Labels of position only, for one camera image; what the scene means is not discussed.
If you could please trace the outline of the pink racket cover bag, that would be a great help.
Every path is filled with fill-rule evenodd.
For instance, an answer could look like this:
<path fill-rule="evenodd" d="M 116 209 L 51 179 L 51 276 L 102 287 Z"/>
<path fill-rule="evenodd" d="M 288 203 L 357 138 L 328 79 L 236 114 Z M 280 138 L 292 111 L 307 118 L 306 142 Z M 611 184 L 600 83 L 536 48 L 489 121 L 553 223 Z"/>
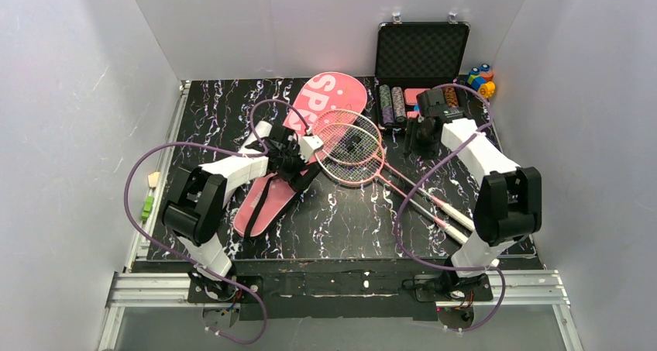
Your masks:
<path fill-rule="evenodd" d="M 344 73 L 320 73 L 303 85 L 284 123 L 264 138 L 267 175 L 253 182 L 232 223 L 241 237 L 263 234 L 318 175 L 307 130 L 336 121 L 342 109 L 361 113 L 366 103 L 363 83 Z"/>

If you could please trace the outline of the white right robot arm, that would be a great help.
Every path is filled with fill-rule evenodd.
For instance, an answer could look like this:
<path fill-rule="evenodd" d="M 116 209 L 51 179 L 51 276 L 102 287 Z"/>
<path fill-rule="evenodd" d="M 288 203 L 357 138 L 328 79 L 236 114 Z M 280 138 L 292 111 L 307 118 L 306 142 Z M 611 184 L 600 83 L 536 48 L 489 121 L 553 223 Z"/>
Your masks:
<path fill-rule="evenodd" d="M 499 151 L 474 119 L 446 103 L 442 89 L 423 91 L 417 104 L 411 141 L 440 142 L 479 185 L 474 231 L 446 263 L 453 282 L 479 276 L 503 251 L 542 227 L 542 176 Z"/>

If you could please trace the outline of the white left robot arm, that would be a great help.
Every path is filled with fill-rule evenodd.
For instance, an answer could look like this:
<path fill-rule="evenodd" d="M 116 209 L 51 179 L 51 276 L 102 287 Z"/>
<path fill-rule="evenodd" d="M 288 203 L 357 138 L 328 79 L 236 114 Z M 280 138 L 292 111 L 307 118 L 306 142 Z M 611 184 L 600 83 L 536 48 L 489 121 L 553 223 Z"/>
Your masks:
<path fill-rule="evenodd" d="M 198 272 L 209 280 L 225 276 L 232 262 L 217 236 L 226 205 L 237 188 L 275 173 L 298 191 L 312 156 L 323 147 L 314 135 L 258 122 L 239 151 L 213 163 L 179 167 L 163 200 L 158 219 L 184 244 Z"/>

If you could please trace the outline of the pink badminton racket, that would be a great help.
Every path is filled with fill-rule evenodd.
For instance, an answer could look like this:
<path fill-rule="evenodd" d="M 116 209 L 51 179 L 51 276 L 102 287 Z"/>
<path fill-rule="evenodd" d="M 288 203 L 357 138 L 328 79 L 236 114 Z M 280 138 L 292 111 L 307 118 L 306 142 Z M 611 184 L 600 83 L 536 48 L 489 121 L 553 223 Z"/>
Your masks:
<path fill-rule="evenodd" d="M 315 134 L 324 142 L 315 157 L 331 179 L 351 188 L 380 181 L 401 197 L 407 196 L 381 175 L 385 155 L 382 144 L 373 134 L 346 123 L 329 124 Z"/>
<path fill-rule="evenodd" d="M 399 195 L 407 195 L 381 176 L 385 167 L 392 167 L 386 161 L 380 130 L 370 119 L 354 111 L 335 109 L 321 114 L 312 132 L 324 143 L 315 159 L 333 180 L 356 187 L 379 179 Z"/>

